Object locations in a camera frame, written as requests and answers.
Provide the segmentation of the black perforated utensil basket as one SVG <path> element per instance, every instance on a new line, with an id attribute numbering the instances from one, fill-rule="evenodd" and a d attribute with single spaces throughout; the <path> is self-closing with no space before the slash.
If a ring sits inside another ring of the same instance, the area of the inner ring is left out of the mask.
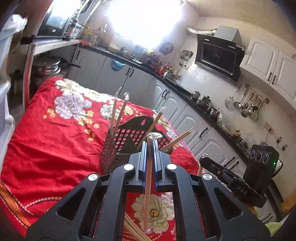
<path id="1" fill-rule="evenodd" d="M 127 163 L 130 155 L 139 151 L 138 144 L 152 122 L 153 119 L 148 116 L 138 116 L 119 125 L 115 134 L 108 130 L 100 158 L 104 175 Z"/>

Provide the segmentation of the red floral tablecloth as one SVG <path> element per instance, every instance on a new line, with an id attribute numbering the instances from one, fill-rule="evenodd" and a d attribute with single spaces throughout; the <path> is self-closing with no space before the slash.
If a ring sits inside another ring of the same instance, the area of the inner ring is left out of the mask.
<path id="1" fill-rule="evenodd" d="M 1 222 L 23 237 L 45 211 L 90 173 L 112 118 L 156 117 L 148 108 L 61 78 L 37 91 L 8 144 L 1 171 Z"/>

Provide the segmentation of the black range hood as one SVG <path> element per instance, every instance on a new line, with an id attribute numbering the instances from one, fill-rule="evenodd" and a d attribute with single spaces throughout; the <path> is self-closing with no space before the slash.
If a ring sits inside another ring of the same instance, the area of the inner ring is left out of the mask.
<path id="1" fill-rule="evenodd" d="M 236 84 L 245 55 L 245 46 L 209 35 L 197 35 L 195 64 Z"/>

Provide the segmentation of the chopstick pair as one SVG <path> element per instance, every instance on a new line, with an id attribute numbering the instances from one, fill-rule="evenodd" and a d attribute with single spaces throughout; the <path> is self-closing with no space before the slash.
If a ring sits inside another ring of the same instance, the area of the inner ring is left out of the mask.
<path id="1" fill-rule="evenodd" d="M 145 172 L 145 197 L 144 197 L 144 233 L 149 233 L 149 201 L 151 197 L 152 168 L 153 168 L 153 143 L 160 139 L 160 133 L 147 134 L 147 161 Z"/>

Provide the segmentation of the microwave oven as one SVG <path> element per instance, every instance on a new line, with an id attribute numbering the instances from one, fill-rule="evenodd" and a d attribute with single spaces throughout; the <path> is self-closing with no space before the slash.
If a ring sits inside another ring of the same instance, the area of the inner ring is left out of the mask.
<path id="1" fill-rule="evenodd" d="M 36 38 L 62 38 L 66 29 L 85 1 L 53 1 L 36 33 Z"/>

